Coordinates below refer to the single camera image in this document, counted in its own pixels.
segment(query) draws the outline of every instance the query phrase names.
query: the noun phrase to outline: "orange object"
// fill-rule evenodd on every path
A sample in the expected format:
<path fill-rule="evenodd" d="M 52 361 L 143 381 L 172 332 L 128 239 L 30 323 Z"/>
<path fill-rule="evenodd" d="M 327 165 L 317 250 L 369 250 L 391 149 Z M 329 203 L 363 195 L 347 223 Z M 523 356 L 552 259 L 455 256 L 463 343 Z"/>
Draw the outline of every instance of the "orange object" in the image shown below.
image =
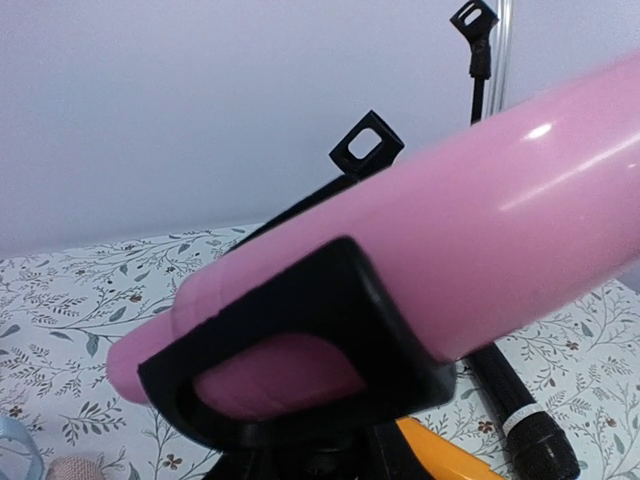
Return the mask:
<path fill-rule="evenodd" d="M 410 417 L 396 421 L 413 454 L 436 480 L 500 480 L 489 465 Z"/>

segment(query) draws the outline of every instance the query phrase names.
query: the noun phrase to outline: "floral tablecloth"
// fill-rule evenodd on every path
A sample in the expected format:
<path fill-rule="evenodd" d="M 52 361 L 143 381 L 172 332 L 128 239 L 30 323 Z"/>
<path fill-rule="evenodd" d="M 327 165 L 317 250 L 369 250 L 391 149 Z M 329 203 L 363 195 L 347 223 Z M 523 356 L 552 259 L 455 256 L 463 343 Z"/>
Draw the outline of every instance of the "floral tablecloth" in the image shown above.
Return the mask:
<path fill-rule="evenodd" d="M 190 480 L 214 452 L 178 435 L 105 379 L 113 342 L 171 304 L 182 279 L 253 227 L 186 232 L 0 260 L 0 414 L 26 424 L 47 462 L 97 461 L 111 480 Z M 563 425 L 583 479 L 640 479 L 640 296 L 611 281 L 499 342 Z M 456 400 L 419 415 L 514 478 L 472 374 Z M 0 443 L 0 468 L 26 454 Z"/>

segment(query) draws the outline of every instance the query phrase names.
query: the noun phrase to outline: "pink tube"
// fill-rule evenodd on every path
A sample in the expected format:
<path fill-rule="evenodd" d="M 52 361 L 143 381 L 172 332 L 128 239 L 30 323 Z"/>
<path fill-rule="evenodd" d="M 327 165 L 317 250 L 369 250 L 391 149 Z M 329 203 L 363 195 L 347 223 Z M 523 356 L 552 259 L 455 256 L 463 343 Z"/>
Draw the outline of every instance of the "pink tube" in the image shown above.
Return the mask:
<path fill-rule="evenodd" d="M 113 345 L 109 380 L 145 402 L 139 363 L 342 234 L 370 256 L 425 348 L 439 361 L 458 359 L 640 257 L 639 164 L 636 53 L 418 153 L 196 272 L 170 313 Z M 271 339 L 197 381 L 203 401 L 241 419 L 361 388 L 339 352 L 300 336 Z"/>

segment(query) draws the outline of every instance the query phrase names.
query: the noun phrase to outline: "white ring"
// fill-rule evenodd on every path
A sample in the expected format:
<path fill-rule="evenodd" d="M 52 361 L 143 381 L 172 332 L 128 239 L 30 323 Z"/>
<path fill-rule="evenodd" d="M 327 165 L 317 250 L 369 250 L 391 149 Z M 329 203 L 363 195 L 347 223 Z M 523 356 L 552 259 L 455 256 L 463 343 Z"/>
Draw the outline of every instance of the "white ring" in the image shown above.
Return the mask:
<path fill-rule="evenodd" d="M 529 405 L 525 405 L 524 407 L 516 410 L 502 425 L 502 431 L 504 432 L 504 436 L 509 435 L 509 432 L 513 427 L 515 427 L 518 423 L 524 420 L 527 417 L 530 417 L 534 413 L 544 412 L 542 407 L 537 403 L 530 403 Z"/>

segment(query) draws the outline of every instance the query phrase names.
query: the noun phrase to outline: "light blue plastic object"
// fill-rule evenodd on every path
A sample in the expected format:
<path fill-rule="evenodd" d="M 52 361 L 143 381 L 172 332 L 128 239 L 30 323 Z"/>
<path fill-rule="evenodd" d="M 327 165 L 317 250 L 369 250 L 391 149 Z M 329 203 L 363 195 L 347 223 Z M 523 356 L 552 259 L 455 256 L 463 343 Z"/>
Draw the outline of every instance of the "light blue plastic object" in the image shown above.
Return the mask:
<path fill-rule="evenodd" d="M 29 465 L 29 470 L 24 480 L 42 480 L 44 462 L 42 461 L 38 447 L 25 426 L 15 418 L 0 416 L 0 439 L 5 438 L 24 445 L 31 455 L 31 465 Z M 0 480 L 18 479 L 10 479 L 0 470 Z"/>

